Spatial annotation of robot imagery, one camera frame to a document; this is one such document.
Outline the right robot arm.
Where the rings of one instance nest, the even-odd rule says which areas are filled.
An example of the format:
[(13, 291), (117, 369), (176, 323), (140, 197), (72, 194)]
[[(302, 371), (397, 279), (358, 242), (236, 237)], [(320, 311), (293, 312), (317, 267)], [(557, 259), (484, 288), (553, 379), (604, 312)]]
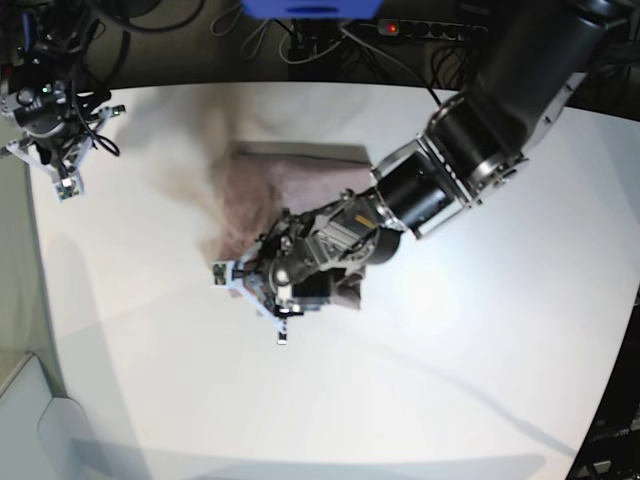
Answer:
[(105, 78), (89, 70), (87, 54), (102, 21), (83, 1), (50, 1), (20, 9), (23, 42), (18, 60), (1, 64), (1, 118), (20, 138), (1, 155), (20, 155), (63, 178), (78, 169), (89, 149), (113, 156), (119, 147), (100, 133), (106, 122), (125, 112), (108, 109), (110, 86), (127, 59), (131, 34), (122, 32), (116, 61)]

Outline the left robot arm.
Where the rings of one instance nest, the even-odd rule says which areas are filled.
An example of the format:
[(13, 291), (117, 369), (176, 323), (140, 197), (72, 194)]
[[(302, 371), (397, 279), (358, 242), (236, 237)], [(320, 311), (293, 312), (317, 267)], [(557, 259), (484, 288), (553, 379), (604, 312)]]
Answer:
[(300, 315), (329, 302), (368, 265), (478, 205), (507, 181), (553, 123), (572, 76), (635, 1), (513, 1), (500, 15), (477, 73), (424, 131), (384, 158), (374, 184), (314, 210), (281, 214), (230, 269), (263, 313)]

